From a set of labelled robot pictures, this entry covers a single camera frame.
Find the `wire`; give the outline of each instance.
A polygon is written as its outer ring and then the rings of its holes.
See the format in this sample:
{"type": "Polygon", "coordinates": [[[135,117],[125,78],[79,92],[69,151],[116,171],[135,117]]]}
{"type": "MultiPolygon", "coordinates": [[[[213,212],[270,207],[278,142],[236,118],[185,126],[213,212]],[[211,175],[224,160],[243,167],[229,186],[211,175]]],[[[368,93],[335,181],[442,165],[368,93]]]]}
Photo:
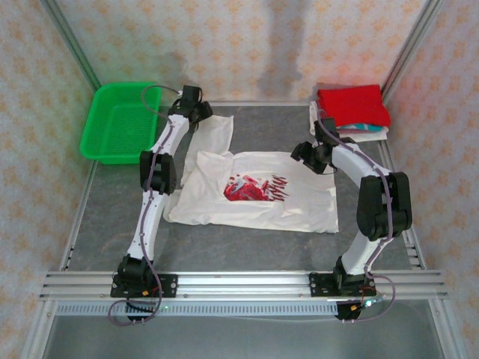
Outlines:
{"type": "MultiPolygon", "coordinates": [[[[151,166],[150,166],[150,173],[148,174],[148,179],[147,179],[147,185],[146,185],[146,188],[147,188],[147,191],[150,192],[150,196],[148,198],[148,202],[147,202],[147,205],[146,207],[144,208],[144,211],[143,211],[143,215],[141,216],[141,220],[140,220],[140,245],[141,245],[141,251],[143,252],[143,257],[148,265],[148,267],[150,268],[152,274],[153,274],[153,277],[155,278],[155,281],[156,283],[158,284],[158,292],[159,292],[159,297],[158,297],[158,301],[156,303],[156,306],[155,308],[153,309],[153,311],[151,312],[151,314],[146,317],[146,318],[141,318],[141,323],[144,324],[148,321],[150,321],[155,315],[156,315],[156,312],[158,312],[160,306],[161,306],[161,303],[162,303],[162,283],[161,281],[159,280],[159,276],[158,276],[158,272],[156,271],[156,269],[153,267],[153,264],[152,262],[150,261],[150,259],[148,258],[148,254],[147,254],[147,251],[146,251],[146,247],[144,246],[144,222],[146,220],[146,217],[147,217],[147,213],[148,213],[148,210],[151,206],[151,203],[153,202],[153,189],[151,188],[151,180],[153,179],[153,172],[155,170],[155,164],[156,164],[156,157],[159,155],[160,151],[163,149],[163,147],[165,146],[166,142],[168,141],[168,139],[171,137],[171,133],[173,132],[173,128],[174,128],[174,125],[173,123],[171,122],[170,118],[168,116],[166,116],[165,114],[161,114],[160,112],[152,109],[150,106],[148,106],[148,104],[146,103],[146,100],[144,98],[144,95],[146,94],[146,92],[150,89],[150,88],[164,88],[166,90],[171,90],[173,92],[175,92],[176,94],[180,94],[180,92],[176,91],[175,89],[173,88],[169,88],[168,86],[163,86],[163,85],[157,85],[157,84],[154,84],[154,85],[150,85],[150,86],[147,86],[143,89],[143,91],[141,92],[141,101],[143,102],[143,105],[144,107],[150,111],[150,112],[153,112],[154,114],[157,114],[158,116],[160,117],[163,117],[165,118],[167,121],[168,121],[168,125],[169,125],[169,130],[168,130],[168,133],[167,135],[165,136],[165,139],[162,141],[162,143],[158,146],[158,149],[155,151],[155,153],[153,154],[153,159],[151,161],[151,166]]],[[[137,299],[120,299],[118,301],[115,301],[112,303],[112,305],[110,306],[109,310],[108,310],[108,319],[109,321],[114,324],[114,325],[117,325],[117,326],[120,326],[120,327],[127,327],[129,325],[135,325],[136,324],[136,320],[132,320],[130,322],[119,322],[118,320],[116,320],[113,315],[112,315],[112,311],[113,311],[113,308],[115,305],[117,304],[121,304],[121,303],[126,303],[126,305],[133,305],[133,304],[146,304],[146,305],[151,305],[152,304],[152,301],[144,301],[144,300],[137,300],[137,299]]]]}
{"type": "Polygon", "coordinates": [[[389,191],[388,181],[386,180],[386,177],[385,177],[384,173],[377,167],[377,165],[368,156],[366,156],[361,151],[355,151],[351,146],[348,146],[341,139],[336,138],[330,131],[328,131],[328,129],[324,126],[324,123],[321,120],[321,116],[320,116],[321,111],[318,111],[318,113],[317,113],[317,122],[319,123],[321,129],[333,141],[335,141],[336,143],[340,144],[342,147],[348,149],[350,152],[355,153],[358,156],[360,156],[362,159],[364,159],[366,161],[366,163],[368,163],[371,166],[371,168],[373,168],[379,174],[379,176],[381,177],[382,185],[384,186],[384,193],[385,193],[385,197],[386,197],[386,209],[387,209],[387,213],[388,213],[388,236],[385,239],[381,240],[381,242],[377,246],[376,250],[373,252],[373,254],[371,254],[369,259],[364,264],[364,273],[365,273],[366,277],[371,279],[371,280],[373,280],[374,278],[382,278],[384,280],[387,280],[391,284],[392,294],[391,294],[391,301],[389,302],[389,305],[381,313],[379,313],[375,316],[372,316],[370,318],[363,318],[363,319],[356,319],[356,320],[348,321],[348,322],[366,322],[366,321],[369,321],[369,320],[377,319],[377,318],[385,315],[392,308],[394,300],[396,299],[396,286],[395,286],[394,282],[389,277],[386,277],[385,275],[373,276],[372,274],[369,273],[369,267],[374,262],[374,260],[376,260],[376,258],[379,256],[379,254],[381,253],[381,250],[388,243],[390,243],[393,240],[393,236],[392,236],[393,235],[393,227],[392,227],[391,192],[389,191]]]}

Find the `wallpaper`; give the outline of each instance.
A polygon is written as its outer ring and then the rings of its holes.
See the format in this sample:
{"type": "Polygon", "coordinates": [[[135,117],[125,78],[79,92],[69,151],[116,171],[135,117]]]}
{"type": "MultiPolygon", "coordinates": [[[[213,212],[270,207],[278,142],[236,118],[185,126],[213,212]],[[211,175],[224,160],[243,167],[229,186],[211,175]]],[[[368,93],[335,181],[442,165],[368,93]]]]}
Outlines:
{"type": "Polygon", "coordinates": [[[0,2],[0,358],[17,358],[85,184],[93,91],[38,0],[0,2]]]}
{"type": "Polygon", "coordinates": [[[305,100],[382,84],[426,0],[59,0],[102,83],[208,100],[305,100]]]}
{"type": "Polygon", "coordinates": [[[389,145],[411,181],[429,267],[445,269],[471,358],[479,353],[479,12],[445,1],[391,98],[389,145]]]}

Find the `red towel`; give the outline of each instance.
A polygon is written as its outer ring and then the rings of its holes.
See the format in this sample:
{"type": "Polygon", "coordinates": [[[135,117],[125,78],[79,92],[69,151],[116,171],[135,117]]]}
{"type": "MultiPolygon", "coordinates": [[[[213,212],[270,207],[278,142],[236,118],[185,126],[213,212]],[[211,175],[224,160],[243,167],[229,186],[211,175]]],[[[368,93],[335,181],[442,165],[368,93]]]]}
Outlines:
{"type": "Polygon", "coordinates": [[[389,126],[391,117],[382,104],[379,85],[318,90],[318,102],[327,117],[334,117],[336,126],[367,123],[389,126]]]}

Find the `green plastic basket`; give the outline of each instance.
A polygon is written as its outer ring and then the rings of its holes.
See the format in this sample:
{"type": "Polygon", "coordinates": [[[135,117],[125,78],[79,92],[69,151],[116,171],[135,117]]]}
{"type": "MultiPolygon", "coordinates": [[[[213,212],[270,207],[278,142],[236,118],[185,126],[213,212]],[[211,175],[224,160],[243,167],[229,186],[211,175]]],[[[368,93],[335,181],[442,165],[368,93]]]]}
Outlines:
{"type": "MultiPolygon", "coordinates": [[[[155,141],[158,116],[141,102],[141,92],[154,82],[118,82],[102,86],[93,98],[80,152],[105,165],[138,164],[140,152],[155,141]]],[[[158,109],[161,88],[151,88],[146,103],[158,109]]]]}

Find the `purple cable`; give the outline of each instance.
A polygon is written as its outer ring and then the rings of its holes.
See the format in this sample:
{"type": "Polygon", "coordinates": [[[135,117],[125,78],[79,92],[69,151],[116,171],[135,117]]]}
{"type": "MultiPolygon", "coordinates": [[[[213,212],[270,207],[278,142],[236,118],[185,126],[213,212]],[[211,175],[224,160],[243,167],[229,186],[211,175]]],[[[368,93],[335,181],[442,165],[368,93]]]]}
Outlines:
{"type": "MultiPolygon", "coordinates": [[[[150,208],[150,205],[151,205],[151,202],[153,201],[153,189],[151,188],[151,180],[153,178],[153,172],[155,170],[155,164],[156,164],[156,157],[159,155],[159,152],[163,149],[163,147],[165,146],[166,142],[168,141],[168,139],[171,137],[171,133],[173,133],[173,128],[174,128],[174,125],[173,123],[171,122],[170,118],[164,114],[161,114],[159,113],[158,111],[152,109],[150,106],[148,106],[148,104],[146,103],[145,99],[144,99],[144,95],[146,93],[146,91],[148,91],[150,88],[164,88],[164,89],[167,89],[167,90],[171,90],[173,92],[175,92],[176,94],[180,94],[178,91],[176,91],[175,89],[173,88],[169,88],[167,86],[162,86],[162,85],[150,85],[150,86],[147,86],[144,88],[144,90],[141,92],[141,101],[143,102],[143,105],[144,107],[150,111],[150,112],[153,112],[154,114],[157,114],[158,116],[160,117],[163,117],[165,118],[167,121],[168,121],[168,125],[169,125],[169,131],[168,131],[168,134],[165,136],[165,139],[162,141],[162,143],[158,146],[158,149],[155,151],[155,153],[153,154],[153,160],[151,162],[151,167],[150,167],[150,173],[148,174],[148,179],[147,179],[147,191],[150,192],[150,197],[148,198],[148,202],[147,202],[147,205],[146,207],[144,208],[144,211],[143,211],[143,215],[141,216],[141,220],[140,220],[140,245],[141,245],[141,251],[143,252],[143,257],[146,261],[146,263],[148,264],[148,267],[150,267],[151,269],[151,272],[153,273],[153,276],[156,280],[156,283],[158,284],[158,293],[159,293],[159,297],[158,297],[158,302],[156,303],[156,306],[155,306],[155,309],[153,309],[153,311],[151,312],[151,314],[147,317],[147,318],[142,318],[141,319],[141,323],[144,324],[148,321],[150,321],[155,315],[156,313],[158,312],[160,306],[161,306],[161,303],[162,303],[162,284],[161,284],[161,281],[159,280],[159,276],[158,276],[158,273],[156,272],[156,269],[153,267],[153,264],[152,262],[150,261],[150,259],[148,258],[148,255],[147,255],[147,251],[146,251],[146,248],[144,246],[144,222],[145,222],[145,219],[147,217],[147,213],[148,213],[148,210],[150,208]]],[[[108,310],[108,319],[109,321],[114,324],[114,325],[117,325],[117,326],[120,326],[120,327],[127,327],[127,326],[130,326],[130,325],[135,325],[136,324],[136,320],[132,320],[130,322],[119,322],[118,320],[116,320],[113,315],[112,315],[112,311],[113,311],[113,307],[117,304],[120,304],[120,303],[127,303],[127,304],[151,304],[150,301],[143,301],[143,300],[137,300],[137,299],[120,299],[118,301],[115,301],[114,303],[112,303],[112,305],[110,306],[109,310],[108,310]]]]}
{"type": "Polygon", "coordinates": [[[387,280],[390,284],[391,284],[391,289],[392,289],[392,294],[391,294],[391,301],[389,302],[389,305],[386,309],[384,309],[381,313],[375,315],[375,316],[372,316],[370,318],[363,318],[363,319],[357,319],[357,320],[350,320],[350,321],[347,321],[347,322],[367,322],[369,320],[373,320],[373,319],[378,319],[379,317],[381,316],[384,316],[392,307],[393,303],[394,303],[394,300],[396,299],[396,286],[394,285],[394,282],[391,280],[391,278],[389,277],[386,277],[385,275],[376,275],[376,276],[373,276],[371,273],[369,273],[368,269],[369,269],[369,266],[374,262],[374,260],[378,257],[379,253],[381,252],[382,250],[382,247],[384,247],[385,245],[387,245],[393,238],[392,234],[393,234],[393,227],[392,227],[392,207],[391,207],[391,202],[392,202],[392,199],[391,199],[391,193],[389,191],[389,186],[388,186],[388,181],[386,180],[386,177],[384,176],[384,174],[381,172],[381,170],[376,166],[376,164],[373,162],[373,160],[371,160],[368,156],[366,156],[363,152],[359,152],[359,151],[356,151],[355,149],[353,149],[351,146],[348,146],[347,144],[345,144],[341,139],[339,138],[336,138],[330,131],[328,131],[328,129],[324,126],[322,120],[321,120],[321,116],[320,114],[318,113],[317,114],[317,122],[319,123],[321,129],[328,135],[328,137],[330,137],[333,141],[335,141],[336,143],[340,144],[342,147],[348,149],[350,152],[352,153],[355,153],[357,154],[358,156],[360,156],[362,159],[364,159],[370,166],[371,168],[373,168],[378,174],[379,176],[381,177],[381,180],[382,180],[382,184],[384,185],[384,193],[385,193],[385,196],[386,196],[386,209],[387,209],[387,212],[388,212],[388,236],[381,240],[381,242],[379,243],[379,246],[376,248],[376,250],[373,252],[373,254],[371,254],[371,256],[369,257],[369,259],[367,260],[366,264],[364,265],[364,273],[366,274],[366,277],[369,278],[369,279],[374,279],[374,278],[382,278],[384,280],[387,280]]]}

